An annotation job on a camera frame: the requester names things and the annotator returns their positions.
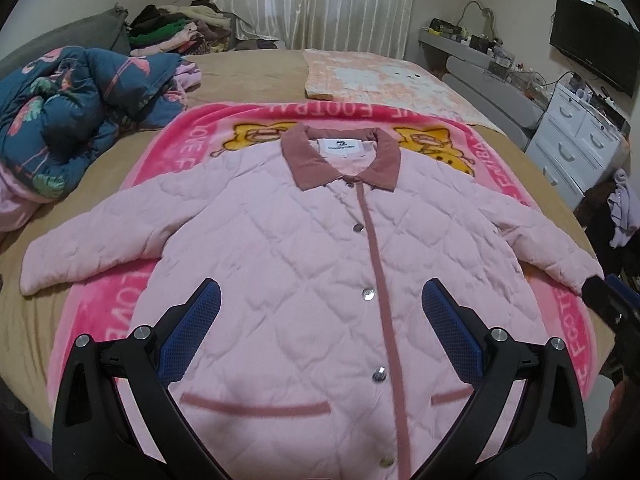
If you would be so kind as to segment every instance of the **yellow cartoon animal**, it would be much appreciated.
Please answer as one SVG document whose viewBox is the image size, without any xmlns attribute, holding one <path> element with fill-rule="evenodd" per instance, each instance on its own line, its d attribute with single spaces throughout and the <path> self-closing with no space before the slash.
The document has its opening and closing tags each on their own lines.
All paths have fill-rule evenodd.
<svg viewBox="0 0 640 480">
<path fill-rule="evenodd" d="M 284 132 L 295 125 L 296 123 L 236 124 L 233 138 L 225 141 L 222 144 L 222 149 L 212 153 L 211 156 L 218 156 L 225 150 L 235 152 L 254 144 L 278 140 Z"/>
<path fill-rule="evenodd" d="M 474 160 L 467 158 L 464 152 L 453 147 L 449 130 L 443 127 L 433 130 L 414 130 L 412 128 L 395 128 L 402 139 L 399 141 L 402 148 L 412 152 L 423 153 L 435 160 L 449 164 L 452 168 L 474 176 L 472 165 Z"/>
</svg>

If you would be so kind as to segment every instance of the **dresser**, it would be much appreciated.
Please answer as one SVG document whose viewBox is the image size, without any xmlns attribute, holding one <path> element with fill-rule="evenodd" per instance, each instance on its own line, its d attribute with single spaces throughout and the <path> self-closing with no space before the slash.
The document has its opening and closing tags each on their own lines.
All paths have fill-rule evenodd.
<svg viewBox="0 0 640 480">
<path fill-rule="evenodd" d="M 526 153 L 575 210 L 585 191 L 622 166 L 629 145 L 607 118 L 557 85 Z"/>
</svg>

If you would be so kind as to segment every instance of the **black tv screen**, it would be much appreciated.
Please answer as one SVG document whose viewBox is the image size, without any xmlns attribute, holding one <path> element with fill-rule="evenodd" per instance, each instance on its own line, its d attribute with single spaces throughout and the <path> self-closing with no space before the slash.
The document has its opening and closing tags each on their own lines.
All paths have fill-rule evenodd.
<svg viewBox="0 0 640 480">
<path fill-rule="evenodd" d="M 558 0 L 551 45 L 633 97 L 640 34 L 628 23 L 581 0 Z"/>
</svg>

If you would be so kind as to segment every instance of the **mattress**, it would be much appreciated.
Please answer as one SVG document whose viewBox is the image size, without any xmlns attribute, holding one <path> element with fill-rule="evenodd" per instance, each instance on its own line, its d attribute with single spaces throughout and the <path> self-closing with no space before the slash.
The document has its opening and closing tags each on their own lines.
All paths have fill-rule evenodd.
<svg viewBox="0 0 640 480">
<path fill-rule="evenodd" d="M 298 102 L 305 99 L 308 67 L 302 52 L 257 50 L 191 58 L 203 73 L 202 85 L 189 95 L 191 107 L 209 102 Z M 571 211 L 533 163 L 503 134 L 476 126 L 511 167 L 543 213 L 576 243 L 593 254 Z M 46 371 L 69 286 L 59 285 L 24 298 L 18 289 L 22 256 L 29 243 L 113 194 L 157 133 L 142 131 L 120 140 L 86 172 L 65 200 L 43 206 L 21 231 L 0 245 L 0 376 L 45 425 L 52 413 L 46 396 Z M 613 334 L 594 314 L 598 362 L 613 346 Z"/>
</svg>

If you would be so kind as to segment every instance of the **gray pillow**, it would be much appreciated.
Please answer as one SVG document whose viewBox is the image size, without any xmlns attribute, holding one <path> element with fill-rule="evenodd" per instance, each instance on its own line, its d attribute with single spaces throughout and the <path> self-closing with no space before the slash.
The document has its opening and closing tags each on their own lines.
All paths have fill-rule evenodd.
<svg viewBox="0 0 640 480">
<path fill-rule="evenodd" d="M 46 32 L 29 43 L 18 47 L 0 60 L 0 80 L 15 69 L 38 59 L 47 52 L 67 45 L 85 48 L 103 48 L 128 56 L 131 53 L 124 20 L 128 11 L 116 5 L 95 16 L 89 16 L 73 23 Z"/>
</svg>

